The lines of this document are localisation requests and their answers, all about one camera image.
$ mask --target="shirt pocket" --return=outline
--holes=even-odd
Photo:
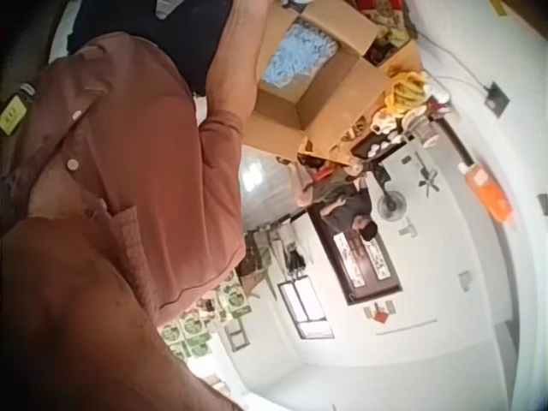
[[[158,315],[158,298],[140,235],[137,207],[112,216],[110,225],[120,249],[123,276],[136,300],[153,319]]]

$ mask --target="power cable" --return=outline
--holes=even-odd
[[[425,35],[423,32],[420,32],[419,30],[416,30],[414,29],[422,38],[424,38],[428,43],[434,45],[435,47],[439,48],[441,51],[445,52],[446,54],[448,54],[449,56],[453,57],[453,59],[463,68],[466,70],[466,72],[468,74],[470,74],[470,76],[476,81],[476,83],[479,84],[479,86],[481,86],[481,88],[483,88],[484,90],[486,91],[489,91],[490,90],[490,87],[486,86],[485,84],[483,84],[483,82],[481,82],[480,78],[470,69],[467,67],[466,64],[464,64],[461,59],[459,57],[457,57],[455,55],[455,53],[453,53],[451,50],[443,47],[442,45],[436,43],[434,40],[432,40],[430,37],[428,37],[427,35]],[[457,78],[454,78],[454,77],[445,77],[446,79],[448,80],[456,80],[456,81],[460,81],[462,83],[465,83],[465,84],[469,84],[470,83],[467,83],[466,81],[464,80],[461,80],[461,79],[457,79]]]

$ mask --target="short-sleeve shirt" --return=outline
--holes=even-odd
[[[338,167],[327,178],[312,185],[313,203],[331,204],[341,196],[348,196],[355,192],[352,177],[343,167]]]
[[[369,190],[362,188],[346,198],[346,203],[337,207],[323,219],[337,233],[352,229],[352,223],[357,216],[371,216],[372,203]]]
[[[218,111],[198,126],[192,93],[158,47],[97,38],[40,75],[35,101],[22,157],[64,135],[52,164],[104,207],[121,272],[157,325],[242,260],[241,120]]]

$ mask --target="blue packing material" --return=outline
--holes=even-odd
[[[327,34],[304,21],[297,21],[270,60],[263,80],[283,88],[298,74],[314,77],[337,50],[337,42]]]

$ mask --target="white ceiling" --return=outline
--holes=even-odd
[[[241,175],[251,164],[259,164],[264,180],[248,192]],[[241,153],[240,188],[241,214],[246,229],[272,223],[298,209],[291,193],[287,167],[279,164],[274,156],[247,146]]]

